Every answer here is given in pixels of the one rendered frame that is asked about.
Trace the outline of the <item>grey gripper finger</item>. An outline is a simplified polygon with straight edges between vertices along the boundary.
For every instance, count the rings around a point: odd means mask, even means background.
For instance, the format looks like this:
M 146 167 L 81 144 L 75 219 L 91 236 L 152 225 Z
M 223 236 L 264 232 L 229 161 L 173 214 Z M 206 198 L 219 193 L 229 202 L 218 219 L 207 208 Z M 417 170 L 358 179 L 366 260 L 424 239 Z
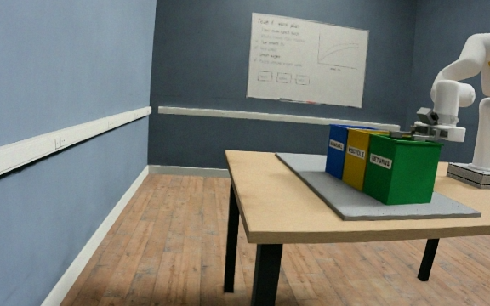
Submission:
M 390 136 L 392 138 L 402 138 L 402 135 L 414 135 L 415 132 L 419 132 L 419 133 L 424 133 L 424 134 L 427 134 L 428 133 L 428 127 L 425 127 L 425 126 L 411 126 L 410 127 L 410 131 L 409 132 L 401 132 L 401 131 L 390 131 Z
M 426 140 L 435 140 L 437 141 L 440 137 L 440 130 L 438 128 L 433 128 L 430 127 L 430 134 L 429 135 L 434 135 L 433 137 L 429 136 L 420 136 L 420 135 L 412 135 L 411 141 L 419 141 L 419 142 L 425 142 Z

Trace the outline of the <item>green returns bin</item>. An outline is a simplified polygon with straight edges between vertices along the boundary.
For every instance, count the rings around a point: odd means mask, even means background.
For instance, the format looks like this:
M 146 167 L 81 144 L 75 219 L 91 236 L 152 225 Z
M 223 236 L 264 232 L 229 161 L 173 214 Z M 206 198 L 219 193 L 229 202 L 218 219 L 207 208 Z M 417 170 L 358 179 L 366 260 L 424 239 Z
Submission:
M 408 136 L 369 136 L 363 193 L 386 206 L 430 203 L 444 144 L 411 141 Z

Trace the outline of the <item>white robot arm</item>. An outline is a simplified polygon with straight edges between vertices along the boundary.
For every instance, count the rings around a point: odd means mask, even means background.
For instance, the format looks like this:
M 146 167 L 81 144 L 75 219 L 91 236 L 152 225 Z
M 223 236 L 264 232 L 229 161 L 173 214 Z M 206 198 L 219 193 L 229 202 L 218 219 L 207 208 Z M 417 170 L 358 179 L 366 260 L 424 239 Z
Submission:
M 490 97 L 490 33 L 469 37 L 459 60 L 440 71 L 430 91 L 431 99 L 435 101 L 434 110 L 420 108 L 417 112 L 419 120 L 427 125 L 456 125 L 459 106 L 471 105 L 476 96 L 471 85 L 457 81 L 479 72 L 482 92 Z M 476 147 L 473 162 L 468 167 L 490 172 L 490 98 L 483 99 L 479 105 Z

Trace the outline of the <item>blue bin with label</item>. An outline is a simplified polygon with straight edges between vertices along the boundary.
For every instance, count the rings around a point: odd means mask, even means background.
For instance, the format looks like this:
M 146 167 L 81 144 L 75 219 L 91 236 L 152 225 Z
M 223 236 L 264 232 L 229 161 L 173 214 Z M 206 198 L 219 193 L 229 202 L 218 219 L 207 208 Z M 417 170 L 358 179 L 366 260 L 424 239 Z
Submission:
M 350 125 L 328 124 L 330 126 L 329 141 L 328 141 L 328 154 L 326 161 L 325 172 L 333 175 L 335 178 L 342 180 L 344 165 L 345 165 L 345 152 L 347 146 L 347 139 L 349 130 L 347 128 L 356 129 L 381 129 L 373 127 L 360 127 Z

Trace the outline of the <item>yellow recycling bin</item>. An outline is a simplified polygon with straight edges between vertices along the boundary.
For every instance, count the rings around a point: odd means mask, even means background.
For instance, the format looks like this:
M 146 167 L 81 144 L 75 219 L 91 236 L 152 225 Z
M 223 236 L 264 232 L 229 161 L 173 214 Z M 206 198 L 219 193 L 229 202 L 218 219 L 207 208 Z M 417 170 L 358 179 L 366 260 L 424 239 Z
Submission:
M 347 128 L 347 130 L 349 133 L 342 181 L 363 191 L 371 142 L 369 133 L 389 135 L 389 132 L 356 128 Z

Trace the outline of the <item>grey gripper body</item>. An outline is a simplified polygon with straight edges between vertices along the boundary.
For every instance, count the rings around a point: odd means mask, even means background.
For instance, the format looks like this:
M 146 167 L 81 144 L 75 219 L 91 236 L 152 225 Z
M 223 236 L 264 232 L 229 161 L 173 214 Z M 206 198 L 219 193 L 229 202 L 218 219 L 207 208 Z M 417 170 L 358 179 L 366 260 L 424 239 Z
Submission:
M 422 122 L 415 122 L 414 126 L 428 127 L 428 133 L 427 134 L 415 132 L 416 134 L 433 137 L 433 135 L 429 135 L 429 134 L 430 134 L 430 128 L 434 127 L 434 128 L 438 128 L 440 130 L 439 139 L 464 142 L 465 128 L 456 127 L 456 125 L 444 124 L 444 123 L 442 125 L 439 125 L 439 124 L 438 125 L 437 124 L 427 125 L 427 124 L 423 124 Z

